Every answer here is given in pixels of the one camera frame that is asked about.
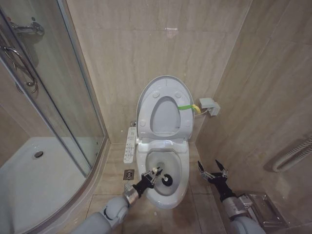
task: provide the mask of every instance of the glass shower door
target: glass shower door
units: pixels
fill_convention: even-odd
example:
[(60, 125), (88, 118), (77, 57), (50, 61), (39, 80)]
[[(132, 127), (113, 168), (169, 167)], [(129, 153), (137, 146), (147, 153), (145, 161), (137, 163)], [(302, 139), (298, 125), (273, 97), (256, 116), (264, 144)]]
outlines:
[[(65, 144), (74, 141), (92, 167), (104, 139), (104, 131), (58, 2), (0, 0), (0, 5), (21, 50), (70, 132), (62, 135), (63, 141)], [(40, 92), (39, 89), (32, 94), (37, 103), (41, 102)]]
[(58, 2), (0, 6), (0, 146), (17, 145), (0, 161), (0, 233), (23, 233), (74, 196), (106, 134)]

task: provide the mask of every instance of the floor drain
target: floor drain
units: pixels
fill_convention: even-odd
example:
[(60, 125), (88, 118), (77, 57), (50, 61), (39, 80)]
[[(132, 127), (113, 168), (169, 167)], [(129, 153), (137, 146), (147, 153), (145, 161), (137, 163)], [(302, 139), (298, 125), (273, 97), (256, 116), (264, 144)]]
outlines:
[(135, 177), (134, 169), (125, 170), (123, 174), (123, 180), (133, 180)]
[(34, 158), (35, 159), (40, 158), (42, 155), (43, 155), (43, 151), (38, 151), (35, 153)]

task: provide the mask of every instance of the white toilet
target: white toilet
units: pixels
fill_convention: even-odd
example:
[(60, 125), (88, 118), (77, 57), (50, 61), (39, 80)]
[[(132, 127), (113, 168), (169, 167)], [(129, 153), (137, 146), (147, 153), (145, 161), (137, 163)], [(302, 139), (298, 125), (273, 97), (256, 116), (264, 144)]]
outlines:
[(173, 179), (171, 186), (159, 178), (154, 189), (145, 193), (157, 207), (172, 209), (184, 198), (189, 180), (188, 139), (193, 130), (192, 109), (178, 106), (192, 105), (193, 98), (182, 81), (173, 76), (152, 80), (143, 90), (137, 104), (136, 122), (138, 172), (163, 169)]

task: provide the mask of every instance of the shower door handle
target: shower door handle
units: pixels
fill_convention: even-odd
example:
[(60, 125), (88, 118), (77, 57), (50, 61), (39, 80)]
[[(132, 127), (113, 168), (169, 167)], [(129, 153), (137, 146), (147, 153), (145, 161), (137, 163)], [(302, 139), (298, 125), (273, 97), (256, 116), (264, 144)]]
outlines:
[[(31, 93), (33, 94), (35, 91), (38, 90), (38, 82), (37, 79), (31, 74), (30, 69), (27, 65), (27, 63), (24, 61), (23, 56), (20, 54), (20, 52), (18, 52), (16, 49), (12, 48), (12, 47), (7, 47), (7, 46), (3, 46), (2, 47), (5, 54), (9, 57), (9, 59), (13, 62), (14, 68), (16, 69), (17, 67), (19, 67), (32, 81), (31, 82), (27, 82), (26, 85), (29, 87), (35, 87)], [(14, 59), (12, 59), (7, 52), (13, 52), (14, 54), (16, 54), (19, 59), (21, 60), (21, 62), (23, 63), (23, 66), (19, 65), (16, 61), (14, 61)], [(16, 84), (17, 89), (21, 92), (20, 87)]]

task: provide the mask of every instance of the raised toilet lid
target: raised toilet lid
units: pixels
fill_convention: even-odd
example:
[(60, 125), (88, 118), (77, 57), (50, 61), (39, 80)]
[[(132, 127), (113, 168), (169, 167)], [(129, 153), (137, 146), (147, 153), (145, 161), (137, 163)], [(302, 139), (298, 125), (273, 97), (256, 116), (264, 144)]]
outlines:
[(193, 130), (194, 113), (178, 106), (192, 105), (185, 84), (173, 76), (153, 79), (143, 90), (136, 109), (137, 135), (140, 140), (187, 140)]

